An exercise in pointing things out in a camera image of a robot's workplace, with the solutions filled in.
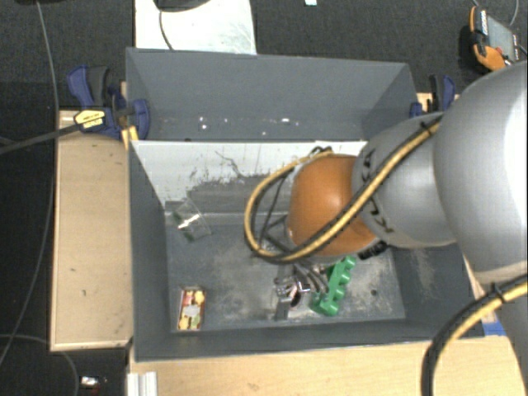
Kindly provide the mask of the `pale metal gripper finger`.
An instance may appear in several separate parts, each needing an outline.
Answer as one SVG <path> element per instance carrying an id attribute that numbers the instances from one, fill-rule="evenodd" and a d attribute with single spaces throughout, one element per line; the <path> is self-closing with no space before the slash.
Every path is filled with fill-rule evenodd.
<path id="1" fill-rule="evenodd" d="M 281 287 L 276 289 L 277 304 L 275 311 L 276 321 L 285 321 L 289 317 L 292 297 L 287 288 Z"/>
<path id="2" fill-rule="evenodd" d="M 304 287 L 303 283 L 296 283 L 290 292 L 290 308 L 297 309 L 306 295 L 311 293 L 311 287 L 307 285 Z"/>

